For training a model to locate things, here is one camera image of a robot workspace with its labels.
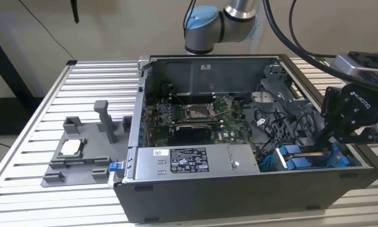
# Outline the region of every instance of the sticker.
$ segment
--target sticker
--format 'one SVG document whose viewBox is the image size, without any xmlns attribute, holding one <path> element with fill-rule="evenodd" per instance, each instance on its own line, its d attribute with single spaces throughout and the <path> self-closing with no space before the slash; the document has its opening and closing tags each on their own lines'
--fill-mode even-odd
<svg viewBox="0 0 378 227">
<path fill-rule="evenodd" d="M 155 156 L 168 156 L 169 150 L 168 149 L 155 149 L 153 155 Z"/>
<path fill-rule="evenodd" d="M 209 70 L 212 69 L 212 65 L 201 65 L 201 70 Z"/>
<path fill-rule="evenodd" d="M 209 172 L 207 148 L 171 149 L 171 172 L 175 174 Z"/>
</svg>

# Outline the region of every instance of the open computer chassis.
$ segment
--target open computer chassis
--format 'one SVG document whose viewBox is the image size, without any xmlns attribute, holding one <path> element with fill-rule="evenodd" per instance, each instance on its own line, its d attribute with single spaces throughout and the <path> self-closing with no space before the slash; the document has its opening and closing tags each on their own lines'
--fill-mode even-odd
<svg viewBox="0 0 378 227">
<path fill-rule="evenodd" d="M 139 86 L 113 176 L 131 222 L 323 210 L 378 179 L 367 145 L 312 146 L 324 97 L 287 55 L 151 56 Z"/>
</svg>

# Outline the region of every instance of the metal frame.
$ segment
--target metal frame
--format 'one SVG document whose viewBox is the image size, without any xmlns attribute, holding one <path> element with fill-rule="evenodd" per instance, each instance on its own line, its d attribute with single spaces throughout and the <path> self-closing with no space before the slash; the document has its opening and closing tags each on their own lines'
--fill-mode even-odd
<svg viewBox="0 0 378 227">
<path fill-rule="evenodd" d="M 321 94 L 327 86 L 344 86 L 339 79 L 301 59 L 293 58 L 292 61 Z M 137 62 L 132 61 L 79 62 L 64 70 L 0 163 L 0 226 L 133 227 L 107 184 L 43 188 L 40 177 L 63 133 L 63 116 L 76 114 L 85 122 L 99 122 L 89 108 L 100 98 L 109 100 L 113 118 L 121 119 L 124 113 L 132 112 L 135 95 L 127 91 L 136 91 L 131 89 L 133 83 L 137 85 L 136 65 Z M 378 145 L 371 145 L 371 148 L 378 156 Z M 378 226 L 378 180 L 367 189 L 348 192 L 325 213 L 312 211 L 180 223 L 181 227 L 239 225 Z M 176 227 L 177 223 L 165 223 L 163 226 Z"/>
</svg>

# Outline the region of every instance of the silver robot arm segment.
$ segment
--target silver robot arm segment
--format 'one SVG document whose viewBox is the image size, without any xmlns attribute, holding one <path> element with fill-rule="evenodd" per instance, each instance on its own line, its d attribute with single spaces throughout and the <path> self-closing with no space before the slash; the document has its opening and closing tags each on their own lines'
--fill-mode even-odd
<svg viewBox="0 0 378 227">
<path fill-rule="evenodd" d="M 196 7 L 188 22 L 187 52 L 208 54 L 215 43 L 241 42 L 255 28 L 256 0 L 232 0 L 223 11 L 212 6 Z"/>
</svg>

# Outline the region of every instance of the white wall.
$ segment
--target white wall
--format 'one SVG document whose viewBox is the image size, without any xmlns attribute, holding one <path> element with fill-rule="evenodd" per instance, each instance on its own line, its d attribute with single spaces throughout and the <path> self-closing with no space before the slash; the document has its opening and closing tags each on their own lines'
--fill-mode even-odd
<svg viewBox="0 0 378 227">
<path fill-rule="evenodd" d="M 23 0 L 77 60 L 135 60 L 143 54 L 184 54 L 183 17 L 189 0 Z M 272 0 L 287 30 L 291 0 Z M 220 9 L 228 0 L 199 0 Z M 378 0 L 299 0 L 300 42 L 311 51 L 378 50 Z M 261 53 L 289 53 L 269 26 Z M 50 90 L 71 59 L 18 0 L 0 0 L 0 44 L 36 96 Z M 249 42 L 217 44 L 213 53 L 248 53 Z M 0 97 L 11 91 L 0 78 Z"/>
<path fill-rule="evenodd" d="M 291 38 L 288 17 L 292 0 L 272 0 L 277 24 Z M 293 26 L 297 39 L 312 52 L 378 52 L 378 0 L 299 0 Z M 277 39 L 269 25 L 260 53 L 295 54 Z"/>
<path fill-rule="evenodd" d="M 23 0 L 59 42 L 81 61 L 136 60 L 143 54 L 185 54 L 187 0 L 80 0 L 75 24 L 70 0 Z M 223 8 L 225 0 L 199 0 Z M 71 57 L 16 0 L 0 0 L 0 44 L 36 96 L 50 90 Z M 245 53 L 245 43 L 215 53 Z"/>
</svg>

